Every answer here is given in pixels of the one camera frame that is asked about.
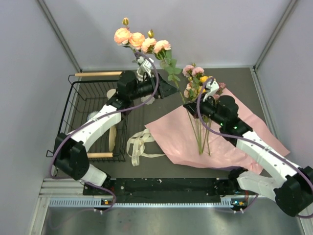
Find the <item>mauve rose stem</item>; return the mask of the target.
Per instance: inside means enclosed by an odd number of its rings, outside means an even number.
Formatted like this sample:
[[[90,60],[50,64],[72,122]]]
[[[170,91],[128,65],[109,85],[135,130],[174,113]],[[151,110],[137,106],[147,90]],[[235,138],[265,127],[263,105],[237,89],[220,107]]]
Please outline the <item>mauve rose stem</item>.
[[[215,102],[217,102],[221,96],[221,94],[223,93],[223,90],[226,88],[226,84],[221,82],[219,83],[219,89],[217,90],[217,92],[213,95],[213,98],[215,100]],[[207,134],[207,145],[208,145],[208,155],[211,156],[211,153],[210,153],[210,147],[209,147],[209,135],[210,135],[210,132],[208,132]]]

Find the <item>cream ceramic plate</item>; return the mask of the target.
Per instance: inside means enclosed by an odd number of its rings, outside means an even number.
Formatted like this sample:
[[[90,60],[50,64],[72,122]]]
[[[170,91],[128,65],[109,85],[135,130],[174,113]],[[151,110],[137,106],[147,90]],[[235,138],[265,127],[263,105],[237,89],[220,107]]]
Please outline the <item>cream ceramic plate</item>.
[[[113,152],[114,148],[115,148],[115,143],[116,143],[116,135],[117,135],[117,129],[116,126],[113,125],[110,129],[109,129],[109,151]]]

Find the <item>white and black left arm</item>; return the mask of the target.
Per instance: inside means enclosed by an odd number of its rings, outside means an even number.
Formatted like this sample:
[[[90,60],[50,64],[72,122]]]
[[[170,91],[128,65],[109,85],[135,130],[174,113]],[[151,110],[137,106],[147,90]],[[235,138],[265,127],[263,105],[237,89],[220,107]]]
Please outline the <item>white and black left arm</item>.
[[[76,130],[68,134],[60,133],[56,137],[52,165],[76,181],[93,184],[100,194],[108,193],[110,176],[89,162],[87,152],[90,147],[118,124],[123,115],[136,109],[134,100],[145,96],[165,98],[178,91],[159,73],[138,81],[133,71],[123,71],[117,81],[116,92],[94,117]]]

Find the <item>peach rose stem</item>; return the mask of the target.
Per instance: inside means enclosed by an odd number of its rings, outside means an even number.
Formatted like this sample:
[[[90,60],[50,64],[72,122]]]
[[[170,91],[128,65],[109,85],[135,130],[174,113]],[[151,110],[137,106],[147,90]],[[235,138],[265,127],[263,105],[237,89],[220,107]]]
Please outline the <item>peach rose stem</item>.
[[[159,60],[161,68],[168,73],[168,81],[174,82],[179,88],[179,74],[182,69],[177,67],[177,59],[172,55],[171,44],[167,40],[156,40],[152,30],[148,31],[147,37],[140,33],[137,44],[138,51],[151,54]]]
[[[130,22],[127,17],[122,20],[123,27],[119,28],[114,34],[114,41],[125,48],[130,48],[133,53],[141,51],[141,46],[145,36],[140,32],[131,33]]]

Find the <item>beige paper cup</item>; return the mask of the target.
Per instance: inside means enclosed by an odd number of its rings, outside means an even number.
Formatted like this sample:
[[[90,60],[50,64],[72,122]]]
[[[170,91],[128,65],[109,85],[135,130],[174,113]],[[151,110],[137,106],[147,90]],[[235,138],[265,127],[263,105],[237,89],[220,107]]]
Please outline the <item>beige paper cup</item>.
[[[107,91],[107,98],[108,101],[118,101],[119,100],[119,96],[118,96],[118,92],[116,89],[110,89]]]

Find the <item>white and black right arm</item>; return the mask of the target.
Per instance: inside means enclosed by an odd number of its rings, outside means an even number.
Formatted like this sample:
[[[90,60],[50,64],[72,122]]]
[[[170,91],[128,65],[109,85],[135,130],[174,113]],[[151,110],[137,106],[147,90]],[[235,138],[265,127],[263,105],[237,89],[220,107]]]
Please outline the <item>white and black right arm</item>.
[[[287,215],[295,217],[313,203],[313,169],[301,168],[278,154],[253,129],[239,118],[239,107],[229,95],[215,102],[212,97],[199,97],[183,105],[193,116],[210,118],[220,127],[222,136],[261,165],[270,175],[264,177],[252,171],[239,170],[228,181],[228,188],[238,194],[252,191],[274,201]]]

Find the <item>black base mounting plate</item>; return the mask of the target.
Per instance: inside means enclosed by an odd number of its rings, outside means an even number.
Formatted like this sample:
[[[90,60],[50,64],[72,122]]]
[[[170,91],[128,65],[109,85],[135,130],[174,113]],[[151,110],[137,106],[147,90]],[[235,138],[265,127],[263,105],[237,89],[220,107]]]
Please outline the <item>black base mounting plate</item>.
[[[104,188],[116,195],[135,192],[204,192],[208,195],[243,193],[232,180],[218,178],[116,178],[105,182]]]

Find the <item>yellow rose stem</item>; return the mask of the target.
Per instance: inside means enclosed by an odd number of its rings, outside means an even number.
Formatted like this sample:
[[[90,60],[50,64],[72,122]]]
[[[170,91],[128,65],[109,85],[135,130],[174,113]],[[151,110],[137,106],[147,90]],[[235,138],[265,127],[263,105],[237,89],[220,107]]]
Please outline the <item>yellow rose stem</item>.
[[[196,100],[196,98],[199,96],[199,93],[201,91],[201,88],[203,87],[204,82],[206,82],[208,79],[212,78],[212,76],[202,76],[200,77],[197,75],[193,79],[192,87],[193,87],[193,101]],[[199,118],[194,115],[194,121],[196,124],[196,140],[197,140],[197,146],[198,146],[198,152],[199,154],[203,154],[205,151],[205,145],[208,144],[209,139],[209,131],[206,130],[202,123],[200,122]]]

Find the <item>cream printed ribbon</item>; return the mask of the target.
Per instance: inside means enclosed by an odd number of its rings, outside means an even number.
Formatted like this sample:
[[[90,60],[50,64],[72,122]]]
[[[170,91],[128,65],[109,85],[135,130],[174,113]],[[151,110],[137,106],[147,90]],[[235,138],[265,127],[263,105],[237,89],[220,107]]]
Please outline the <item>cream printed ribbon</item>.
[[[131,158],[132,166],[140,165],[140,157],[157,158],[165,156],[165,154],[147,154],[145,153],[145,143],[155,142],[152,134],[148,129],[132,135],[126,144],[126,153]]]

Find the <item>white ribbed ceramic vase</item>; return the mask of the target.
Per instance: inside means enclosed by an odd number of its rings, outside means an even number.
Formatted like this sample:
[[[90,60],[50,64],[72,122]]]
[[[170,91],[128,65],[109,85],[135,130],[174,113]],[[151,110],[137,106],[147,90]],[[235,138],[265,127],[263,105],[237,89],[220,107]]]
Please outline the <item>white ribbed ceramic vase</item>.
[[[138,68],[136,71],[136,77],[139,82],[143,82],[147,76],[141,68]],[[155,98],[152,97],[150,100],[148,100],[149,97],[150,95],[147,95],[147,96],[142,97],[140,100],[142,103],[145,102],[145,105],[150,105],[155,101]]]

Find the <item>blue white patterned bowl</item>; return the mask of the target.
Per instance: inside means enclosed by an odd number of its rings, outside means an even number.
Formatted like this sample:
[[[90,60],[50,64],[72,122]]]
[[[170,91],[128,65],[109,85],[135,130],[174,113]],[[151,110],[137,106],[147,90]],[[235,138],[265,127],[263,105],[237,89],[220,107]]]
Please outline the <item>blue white patterned bowl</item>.
[[[98,111],[93,111],[91,113],[89,113],[88,117],[87,117],[87,121],[89,121],[90,119],[94,118],[95,115],[98,114]]]

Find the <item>pink rose stem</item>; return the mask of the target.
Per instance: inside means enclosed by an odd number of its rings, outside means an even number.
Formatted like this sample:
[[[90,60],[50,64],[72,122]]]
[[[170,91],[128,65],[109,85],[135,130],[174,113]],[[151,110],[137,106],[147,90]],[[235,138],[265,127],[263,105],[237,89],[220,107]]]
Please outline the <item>pink rose stem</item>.
[[[202,87],[201,77],[204,76],[204,69],[197,67],[196,64],[186,65],[182,70],[183,75],[187,78],[188,84],[183,92],[185,98],[188,102],[194,101],[199,95],[200,88]],[[191,126],[196,138],[197,147],[199,154],[203,153],[203,143],[202,143],[202,130],[200,127],[200,122],[193,114],[188,114]]]

